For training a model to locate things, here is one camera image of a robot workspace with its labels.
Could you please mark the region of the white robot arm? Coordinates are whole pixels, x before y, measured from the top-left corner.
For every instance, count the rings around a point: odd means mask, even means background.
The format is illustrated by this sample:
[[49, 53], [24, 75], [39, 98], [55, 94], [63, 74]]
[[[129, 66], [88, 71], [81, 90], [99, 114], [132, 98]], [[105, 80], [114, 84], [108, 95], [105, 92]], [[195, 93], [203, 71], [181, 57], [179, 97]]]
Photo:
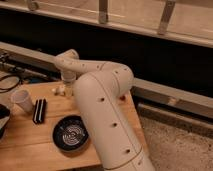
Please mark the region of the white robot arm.
[[104, 171], [155, 171], [117, 99], [132, 87], [132, 70], [111, 61], [81, 60], [70, 49], [54, 58], [62, 79], [79, 78], [73, 94]]

